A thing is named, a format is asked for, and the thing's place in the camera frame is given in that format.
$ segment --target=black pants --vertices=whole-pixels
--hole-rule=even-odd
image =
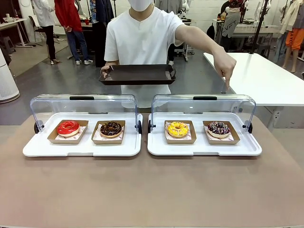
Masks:
[[[54,33],[53,26],[51,25],[51,26],[46,26],[46,27],[42,27],[42,28],[47,36],[47,46],[48,46],[49,58],[51,60],[56,59],[54,37],[53,37],[53,33]]]
[[[95,39],[95,65],[103,67],[105,65],[106,27],[102,22],[94,23],[92,26]]]
[[[169,61],[174,60],[174,50],[175,50],[175,45],[171,44],[169,49],[168,49],[168,59],[169,59]]]
[[[231,43],[231,38],[229,38],[228,36],[226,37],[222,36],[220,40],[220,45],[225,49],[226,52],[229,51],[230,43]]]

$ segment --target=brown tray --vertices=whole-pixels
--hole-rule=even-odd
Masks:
[[[104,85],[170,85],[176,70],[170,65],[114,65],[106,71],[107,77],[99,78]]]

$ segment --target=face mask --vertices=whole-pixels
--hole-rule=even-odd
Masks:
[[[138,12],[144,11],[152,3],[152,0],[128,0],[131,7]]]

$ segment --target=orange shorts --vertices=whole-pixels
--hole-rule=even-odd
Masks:
[[[293,28],[289,31],[286,38],[286,46],[292,50],[300,50],[300,46],[304,39],[304,28]]]

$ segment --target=white tray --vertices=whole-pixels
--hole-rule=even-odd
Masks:
[[[44,124],[45,129],[35,134],[23,148],[23,154],[28,157],[45,156],[134,156],[141,148],[142,135],[135,128],[133,113],[57,113]],[[138,114],[138,120],[143,122],[143,116]],[[78,145],[52,144],[49,134],[61,120],[88,120],[88,128]],[[95,125],[100,120],[125,120],[123,142],[120,145],[95,145],[91,140]]]
[[[241,119],[233,113],[154,113],[155,128],[148,134],[148,151],[154,155],[221,155],[221,156],[257,156],[262,152],[252,134],[242,127]],[[165,138],[165,120],[191,120],[196,133],[194,144],[167,144]],[[236,145],[210,145],[203,129],[203,121],[230,121],[240,137]]]

